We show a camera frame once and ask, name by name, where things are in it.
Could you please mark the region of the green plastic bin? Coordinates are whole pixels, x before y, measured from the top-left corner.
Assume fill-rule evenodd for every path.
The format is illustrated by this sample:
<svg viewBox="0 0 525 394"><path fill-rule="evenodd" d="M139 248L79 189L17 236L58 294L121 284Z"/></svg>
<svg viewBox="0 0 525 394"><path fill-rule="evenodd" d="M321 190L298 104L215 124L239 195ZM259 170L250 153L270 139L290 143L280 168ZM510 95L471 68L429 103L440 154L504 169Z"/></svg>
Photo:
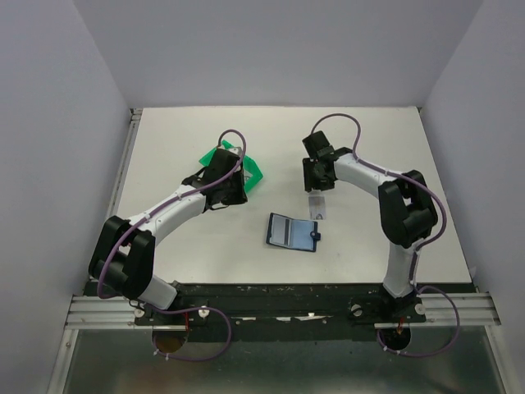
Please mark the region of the green plastic bin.
<svg viewBox="0 0 525 394"><path fill-rule="evenodd" d="M216 150L216 148L212 148L210 151L204 154L201 159L199 159L199 163L202 166L207 166L211 162L212 156ZM246 194L248 194L263 179L263 173L256 164L255 160L248 155L244 156L243 166L244 191Z"/></svg>

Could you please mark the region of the silver card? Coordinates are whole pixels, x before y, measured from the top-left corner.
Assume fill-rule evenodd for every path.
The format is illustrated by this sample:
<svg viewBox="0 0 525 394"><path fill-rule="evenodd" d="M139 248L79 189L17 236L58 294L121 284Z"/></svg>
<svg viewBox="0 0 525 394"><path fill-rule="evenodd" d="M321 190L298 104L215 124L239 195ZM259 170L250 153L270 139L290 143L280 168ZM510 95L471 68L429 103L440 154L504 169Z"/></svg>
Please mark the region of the silver card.
<svg viewBox="0 0 525 394"><path fill-rule="evenodd" d="M326 202L323 195L310 195L308 197L308 208L311 220L326 219Z"/></svg>

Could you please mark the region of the grey striped credit card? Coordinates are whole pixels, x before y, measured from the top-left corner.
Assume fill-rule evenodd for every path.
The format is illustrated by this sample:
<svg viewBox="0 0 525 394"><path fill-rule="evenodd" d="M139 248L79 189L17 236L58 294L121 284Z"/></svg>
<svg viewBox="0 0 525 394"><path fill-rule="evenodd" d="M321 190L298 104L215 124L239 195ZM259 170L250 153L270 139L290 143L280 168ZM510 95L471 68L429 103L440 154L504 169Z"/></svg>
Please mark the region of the grey striped credit card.
<svg viewBox="0 0 525 394"><path fill-rule="evenodd" d="M274 215L272 217L270 243L287 247L290 244L290 219Z"/></svg>

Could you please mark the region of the blue leather card holder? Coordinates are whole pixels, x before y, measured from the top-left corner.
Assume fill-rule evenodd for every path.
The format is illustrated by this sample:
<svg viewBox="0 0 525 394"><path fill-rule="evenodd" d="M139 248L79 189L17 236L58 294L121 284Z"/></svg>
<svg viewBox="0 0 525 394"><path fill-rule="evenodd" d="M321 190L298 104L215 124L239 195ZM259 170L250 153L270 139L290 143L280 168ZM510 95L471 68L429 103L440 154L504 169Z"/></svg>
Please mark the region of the blue leather card holder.
<svg viewBox="0 0 525 394"><path fill-rule="evenodd" d="M321 240L321 233L318 231L318 223L310 220L302 219L290 219L290 244L287 247L272 245L270 243L271 236L271 225L272 217L274 215L283 216L277 213L270 213L268 226L267 226L267 235L266 235L266 244L280 247L288 250L298 250L315 253L317 250L317 243Z"/></svg>

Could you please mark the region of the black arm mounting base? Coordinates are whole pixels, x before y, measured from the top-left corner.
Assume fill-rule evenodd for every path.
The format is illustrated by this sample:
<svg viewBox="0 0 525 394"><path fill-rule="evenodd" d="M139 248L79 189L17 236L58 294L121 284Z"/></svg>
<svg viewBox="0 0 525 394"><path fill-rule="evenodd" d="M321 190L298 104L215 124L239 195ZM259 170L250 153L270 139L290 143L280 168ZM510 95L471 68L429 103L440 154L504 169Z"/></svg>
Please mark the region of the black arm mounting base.
<svg viewBox="0 0 525 394"><path fill-rule="evenodd" d="M139 327L189 341L372 341L377 327L426 320L415 293L394 300L370 284L178 284L166 314L144 308Z"/></svg>

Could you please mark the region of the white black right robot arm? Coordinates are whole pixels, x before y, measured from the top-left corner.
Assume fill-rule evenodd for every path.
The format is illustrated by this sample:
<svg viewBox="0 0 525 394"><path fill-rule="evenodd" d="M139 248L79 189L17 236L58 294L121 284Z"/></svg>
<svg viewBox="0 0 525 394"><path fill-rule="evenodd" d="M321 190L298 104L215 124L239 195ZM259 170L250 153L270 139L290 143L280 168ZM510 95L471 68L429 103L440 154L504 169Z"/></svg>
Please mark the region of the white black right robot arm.
<svg viewBox="0 0 525 394"><path fill-rule="evenodd" d="M379 315L389 322L407 312L404 299L413 292L418 247L438 223L436 207L421 172L398 173L365 163L352 149L334 149L316 131L303 139L308 156L302 160L304 189L325 191L337 181L350 183L379 203L381 229L390 242L382 286L388 295L377 302Z"/></svg>

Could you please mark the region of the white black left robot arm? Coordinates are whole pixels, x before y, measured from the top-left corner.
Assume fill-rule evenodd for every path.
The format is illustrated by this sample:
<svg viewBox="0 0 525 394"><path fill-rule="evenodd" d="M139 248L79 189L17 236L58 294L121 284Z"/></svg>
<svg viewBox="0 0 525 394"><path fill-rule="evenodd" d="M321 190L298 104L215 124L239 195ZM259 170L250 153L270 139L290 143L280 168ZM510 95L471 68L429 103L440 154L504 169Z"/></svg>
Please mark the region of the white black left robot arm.
<svg viewBox="0 0 525 394"><path fill-rule="evenodd" d="M153 306L162 323L175 323L182 305L174 285L153 274L155 249L185 222L208 210L247 202L240 148L219 148L210 163L185 178L177 190L150 210L104 224L89 263L98 296L124 296Z"/></svg>

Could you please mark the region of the aluminium table edge rail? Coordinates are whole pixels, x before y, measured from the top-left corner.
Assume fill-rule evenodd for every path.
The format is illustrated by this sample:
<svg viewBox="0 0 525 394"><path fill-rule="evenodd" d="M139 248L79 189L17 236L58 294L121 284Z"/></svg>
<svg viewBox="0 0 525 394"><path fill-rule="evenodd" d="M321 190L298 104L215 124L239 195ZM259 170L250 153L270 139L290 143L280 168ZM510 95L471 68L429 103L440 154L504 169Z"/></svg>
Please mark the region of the aluminium table edge rail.
<svg viewBox="0 0 525 394"><path fill-rule="evenodd" d="M117 167L116 176L112 184L112 193L107 207L107 212L104 219L110 218L118 209L121 200L122 182L126 178L128 167L130 164L130 155L133 150L136 135L138 133L139 124L143 114L142 108L132 108L130 110L130 123L124 142L124 147L120 157L119 165Z"/></svg>

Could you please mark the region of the aluminium front frame rail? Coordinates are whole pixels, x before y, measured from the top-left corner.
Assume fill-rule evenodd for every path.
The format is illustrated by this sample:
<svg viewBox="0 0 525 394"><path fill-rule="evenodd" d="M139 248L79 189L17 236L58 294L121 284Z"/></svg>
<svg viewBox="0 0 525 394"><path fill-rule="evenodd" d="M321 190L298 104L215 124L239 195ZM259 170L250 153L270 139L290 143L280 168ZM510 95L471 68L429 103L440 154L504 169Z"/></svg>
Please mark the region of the aluminium front frame rail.
<svg viewBox="0 0 525 394"><path fill-rule="evenodd" d="M139 314L122 298L73 297L47 392L114 392L117 376L127 379L152 353L153 329L138 325Z"/></svg>

